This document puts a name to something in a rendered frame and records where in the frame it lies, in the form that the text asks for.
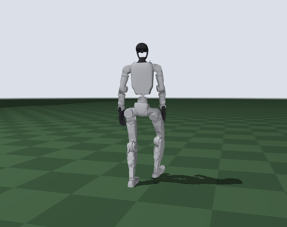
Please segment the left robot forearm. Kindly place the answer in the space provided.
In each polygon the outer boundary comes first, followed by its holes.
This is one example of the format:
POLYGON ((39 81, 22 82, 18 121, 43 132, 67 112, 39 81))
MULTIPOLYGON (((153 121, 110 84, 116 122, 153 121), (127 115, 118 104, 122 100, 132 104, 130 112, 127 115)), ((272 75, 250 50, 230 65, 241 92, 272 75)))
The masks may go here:
POLYGON ((122 111, 125 109, 124 105, 125 105, 125 94, 118 91, 118 107, 121 107, 122 111))

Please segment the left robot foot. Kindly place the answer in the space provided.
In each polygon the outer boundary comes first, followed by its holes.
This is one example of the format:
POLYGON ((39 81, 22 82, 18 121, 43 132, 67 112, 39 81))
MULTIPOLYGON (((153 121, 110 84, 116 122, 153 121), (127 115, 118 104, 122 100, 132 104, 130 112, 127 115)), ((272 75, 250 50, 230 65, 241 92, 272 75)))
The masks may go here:
POLYGON ((132 181, 132 178, 128 181, 128 187, 134 187, 139 182, 139 177, 135 177, 135 181, 132 181))

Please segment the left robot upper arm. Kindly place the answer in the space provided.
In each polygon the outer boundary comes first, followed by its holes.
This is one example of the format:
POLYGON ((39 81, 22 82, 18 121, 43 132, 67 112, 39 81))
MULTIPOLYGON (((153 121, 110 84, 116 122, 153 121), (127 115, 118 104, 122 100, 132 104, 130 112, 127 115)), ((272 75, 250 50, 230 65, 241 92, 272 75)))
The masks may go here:
POLYGON ((130 67, 131 65, 126 65, 122 69, 121 84, 119 87, 120 92, 126 93, 128 91, 128 87, 126 86, 126 84, 129 77, 128 74, 130 74, 130 67))

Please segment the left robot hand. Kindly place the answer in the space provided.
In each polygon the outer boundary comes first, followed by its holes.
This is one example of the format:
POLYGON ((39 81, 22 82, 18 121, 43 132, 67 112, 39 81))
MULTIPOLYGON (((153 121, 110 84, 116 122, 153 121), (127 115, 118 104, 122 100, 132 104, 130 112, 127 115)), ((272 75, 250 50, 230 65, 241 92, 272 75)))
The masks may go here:
POLYGON ((126 124, 126 122, 125 122, 125 119, 124 119, 124 110, 122 111, 122 109, 121 109, 121 107, 118 107, 118 112, 119 112, 119 123, 120 123, 120 125, 122 125, 122 126, 125 126, 126 124))

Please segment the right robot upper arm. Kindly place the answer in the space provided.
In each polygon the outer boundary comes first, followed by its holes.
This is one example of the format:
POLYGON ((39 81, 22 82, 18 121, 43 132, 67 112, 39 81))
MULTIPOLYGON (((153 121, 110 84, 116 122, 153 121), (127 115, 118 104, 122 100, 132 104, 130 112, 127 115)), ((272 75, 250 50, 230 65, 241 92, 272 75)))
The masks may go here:
POLYGON ((157 82, 158 82, 158 85, 156 86, 157 87, 157 92, 162 92, 162 91, 165 90, 162 68, 158 64, 152 64, 152 65, 153 65, 153 70, 157 73, 156 74, 156 79, 157 79, 157 82))

